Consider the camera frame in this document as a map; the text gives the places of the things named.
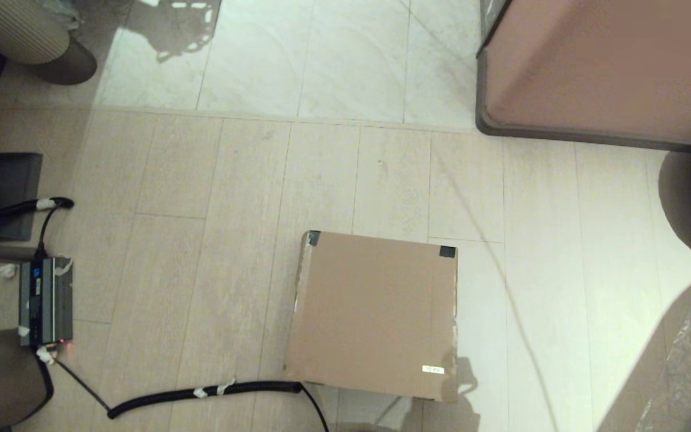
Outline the brown cardboard shoe box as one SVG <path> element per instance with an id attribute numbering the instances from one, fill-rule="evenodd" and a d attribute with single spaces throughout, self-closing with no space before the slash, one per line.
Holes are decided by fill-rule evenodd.
<path id="1" fill-rule="evenodd" d="M 289 380 L 452 404 L 458 249 L 309 230 L 283 373 Z"/>

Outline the pink cabinet with grey base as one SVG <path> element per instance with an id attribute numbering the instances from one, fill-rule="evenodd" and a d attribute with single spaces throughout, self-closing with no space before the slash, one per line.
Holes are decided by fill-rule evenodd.
<path id="1" fill-rule="evenodd" d="M 691 153 L 691 0 L 483 0 L 483 134 Z"/>

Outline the crumpled clear plastic bag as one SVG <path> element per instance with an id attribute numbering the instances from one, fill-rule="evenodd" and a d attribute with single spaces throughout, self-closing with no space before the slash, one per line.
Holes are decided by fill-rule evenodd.
<path id="1" fill-rule="evenodd" d="M 35 1 L 69 32 L 79 29 L 80 24 L 82 24 L 82 18 L 74 0 Z"/>

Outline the ribbed beige round pouf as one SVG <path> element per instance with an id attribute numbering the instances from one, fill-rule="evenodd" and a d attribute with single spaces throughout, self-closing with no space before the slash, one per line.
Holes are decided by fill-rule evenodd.
<path id="1" fill-rule="evenodd" d="M 35 0 L 0 0 L 0 54 L 55 85 L 79 85 L 98 61 Z"/>

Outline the small grey electronic device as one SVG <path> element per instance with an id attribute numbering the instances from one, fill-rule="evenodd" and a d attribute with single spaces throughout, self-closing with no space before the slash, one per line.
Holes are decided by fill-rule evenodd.
<path id="1" fill-rule="evenodd" d="M 19 266 L 19 334 L 24 347 L 73 339 L 73 268 L 69 257 L 49 257 Z"/>

